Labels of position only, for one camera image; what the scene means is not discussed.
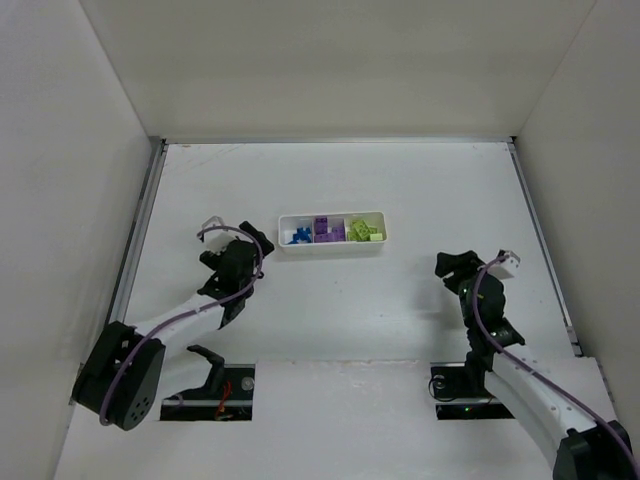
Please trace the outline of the purple curved studded lego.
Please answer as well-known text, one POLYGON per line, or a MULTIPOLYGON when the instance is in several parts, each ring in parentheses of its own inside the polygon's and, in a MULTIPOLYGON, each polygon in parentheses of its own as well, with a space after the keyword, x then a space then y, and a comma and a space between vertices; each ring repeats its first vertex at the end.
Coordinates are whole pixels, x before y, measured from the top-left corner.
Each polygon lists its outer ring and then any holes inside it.
POLYGON ((328 218, 325 216, 319 216, 314 218, 313 232, 315 236, 322 236, 328 233, 328 218))

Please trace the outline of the purple lego brick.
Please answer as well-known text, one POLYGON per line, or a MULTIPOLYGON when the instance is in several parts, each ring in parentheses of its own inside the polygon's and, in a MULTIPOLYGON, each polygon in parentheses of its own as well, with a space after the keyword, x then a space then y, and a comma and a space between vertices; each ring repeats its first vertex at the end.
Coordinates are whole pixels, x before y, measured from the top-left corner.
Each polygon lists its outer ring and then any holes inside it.
POLYGON ((326 235, 314 236, 315 243, 336 243, 346 241, 346 230, 343 226, 332 228, 326 235))

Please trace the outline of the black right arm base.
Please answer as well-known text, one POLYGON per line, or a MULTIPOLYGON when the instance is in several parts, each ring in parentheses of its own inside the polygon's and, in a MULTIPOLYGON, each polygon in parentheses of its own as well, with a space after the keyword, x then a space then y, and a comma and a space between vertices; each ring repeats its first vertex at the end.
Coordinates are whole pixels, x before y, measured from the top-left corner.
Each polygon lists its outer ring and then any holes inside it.
POLYGON ((428 392, 439 421, 513 419, 507 407, 484 387, 485 364, 468 352, 462 362, 430 364, 428 392))

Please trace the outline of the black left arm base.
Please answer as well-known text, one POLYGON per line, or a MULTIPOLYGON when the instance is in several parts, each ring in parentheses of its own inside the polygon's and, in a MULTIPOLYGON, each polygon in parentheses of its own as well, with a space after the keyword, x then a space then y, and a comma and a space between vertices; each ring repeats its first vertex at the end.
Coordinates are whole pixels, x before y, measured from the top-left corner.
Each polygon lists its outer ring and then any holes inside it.
POLYGON ((253 417, 254 364, 228 363, 200 345, 163 369, 158 419, 165 422, 248 422, 253 417))

